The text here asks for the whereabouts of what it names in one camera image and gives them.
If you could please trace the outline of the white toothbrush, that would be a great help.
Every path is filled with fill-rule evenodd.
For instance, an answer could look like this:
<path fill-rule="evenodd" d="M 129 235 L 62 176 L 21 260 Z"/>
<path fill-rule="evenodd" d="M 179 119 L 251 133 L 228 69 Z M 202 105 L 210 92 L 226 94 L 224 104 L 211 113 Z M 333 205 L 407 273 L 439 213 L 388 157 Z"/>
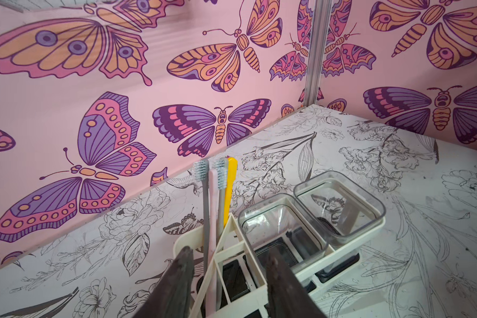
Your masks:
<path fill-rule="evenodd" d="M 228 159 L 222 157 L 215 161 L 217 171 L 217 186 L 219 190 L 218 215 L 217 215 L 217 240 L 220 240 L 224 229 L 225 192 L 227 187 Z"/>

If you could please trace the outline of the grey toothbrush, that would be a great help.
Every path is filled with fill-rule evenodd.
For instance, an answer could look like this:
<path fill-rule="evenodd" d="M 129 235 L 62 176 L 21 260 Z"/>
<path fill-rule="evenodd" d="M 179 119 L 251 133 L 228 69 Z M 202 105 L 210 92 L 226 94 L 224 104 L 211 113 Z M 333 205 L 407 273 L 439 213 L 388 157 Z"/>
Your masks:
<path fill-rule="evenodd" d="M 209 161 L 207 159 L 196 162 L 193 166 L 194 178 L 202 184 L 203 195 L 203 216 L 204 216 L 204 274 L 206 274 L 209 264 Z"/>

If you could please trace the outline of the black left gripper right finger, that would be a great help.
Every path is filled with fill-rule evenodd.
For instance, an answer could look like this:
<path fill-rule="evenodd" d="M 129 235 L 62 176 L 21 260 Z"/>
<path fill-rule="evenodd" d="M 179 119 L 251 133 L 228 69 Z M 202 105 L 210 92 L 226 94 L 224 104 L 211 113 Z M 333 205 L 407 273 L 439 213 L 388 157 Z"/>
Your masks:
<path fill-rule="evenodd" d="M 270 317 L 326 317 L 277 250 L 268 254 L 266 281 Z"/>

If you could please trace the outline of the yellow toothbrush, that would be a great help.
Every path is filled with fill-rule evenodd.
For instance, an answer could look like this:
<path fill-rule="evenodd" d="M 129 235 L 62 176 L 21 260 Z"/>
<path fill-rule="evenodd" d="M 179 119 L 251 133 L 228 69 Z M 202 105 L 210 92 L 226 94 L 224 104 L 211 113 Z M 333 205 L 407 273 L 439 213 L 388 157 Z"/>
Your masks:
<path fill-rule="evenodd" d="M 226 178 L 226 187 L 225 187 L 225 201 L 223 204 L 223 226 L 225 227 L 228 219 L 229 212 L 231 208 L 231 201 L 233 196 L 233 184 L 237 177 L 238 162 L 235 158 L 228 156 L 226 158 L 227 163 L 227 178 Z"/>

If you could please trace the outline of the pink toothbrush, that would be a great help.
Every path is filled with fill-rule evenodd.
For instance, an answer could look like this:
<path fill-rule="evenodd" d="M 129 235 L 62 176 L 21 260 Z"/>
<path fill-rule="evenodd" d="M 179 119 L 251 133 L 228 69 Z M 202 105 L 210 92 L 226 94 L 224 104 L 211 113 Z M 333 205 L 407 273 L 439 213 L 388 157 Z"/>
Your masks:
<path fill-rule="evenodd" d="M 209 171 L 209 286 L 205 295 L 205 312 L 207 317 L 213 315 L 217 307 L 217 278 L 215 277 L 215 266 L 213 265 L 213 256 L 217 246 L 217 219 L 219 214 L 219 187 L 218 172 L 216 169 Z"/>

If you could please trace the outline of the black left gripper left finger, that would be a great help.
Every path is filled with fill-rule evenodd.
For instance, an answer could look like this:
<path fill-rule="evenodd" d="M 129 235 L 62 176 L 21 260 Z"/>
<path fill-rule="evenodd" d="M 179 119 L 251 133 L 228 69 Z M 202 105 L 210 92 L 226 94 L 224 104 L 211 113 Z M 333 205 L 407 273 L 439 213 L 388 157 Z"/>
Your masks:
<path fill-rule="evenodd" d="M 193 250 L 185 246 L 134 317 L 189 317 Z"/>

